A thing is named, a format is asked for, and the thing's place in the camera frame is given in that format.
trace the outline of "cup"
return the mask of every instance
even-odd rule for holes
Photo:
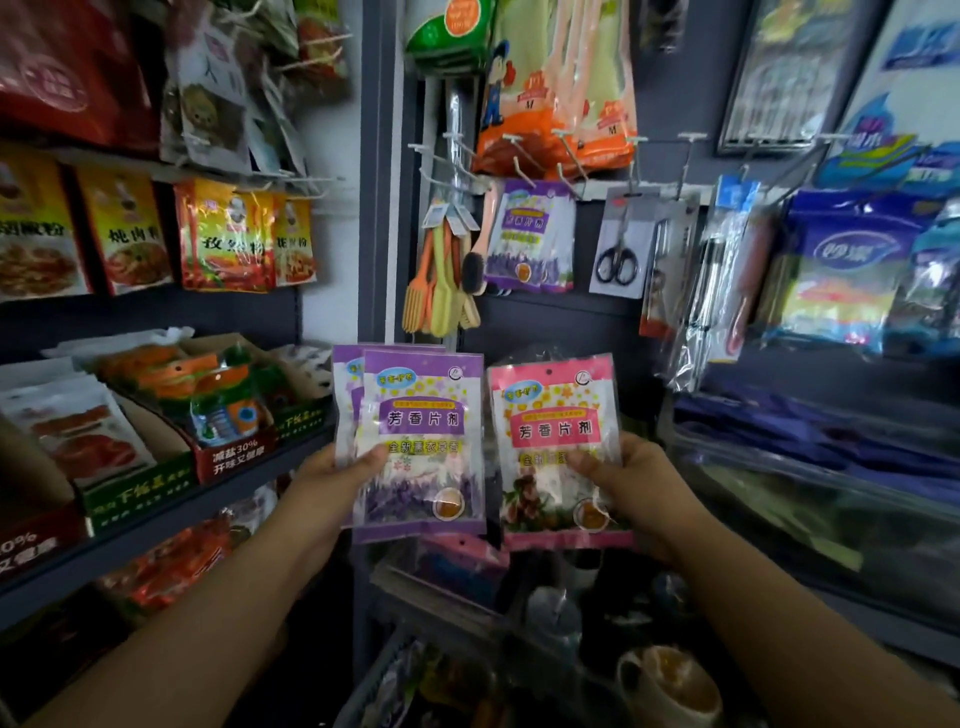
[[[624,679],[628,666],[639,670],[632,687]],[[723,711],[720,690],[707,671],[674,647],[624,653],[616,663],[616,682],[638,725],[708,728]]]

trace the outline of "green package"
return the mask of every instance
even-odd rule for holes
[[[495,6],[495,0],[409,0],[404,26],[407,54],[426,75],[482,71]]]

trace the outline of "hand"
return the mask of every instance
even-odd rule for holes
[[[323,568],[353,510],[360,489],[383,470],[387,449],[378,445],[356,462],[337,468],[334,447],[310,455],[261,528],[304,560],[304,577]]]
[[[623,467],[601,463],[581,450],[566,454],[567,464],[608,494],[638,529],[674,550],[683,532],[709,511],[693,495],[666,453],[636,435],[620,435]]]

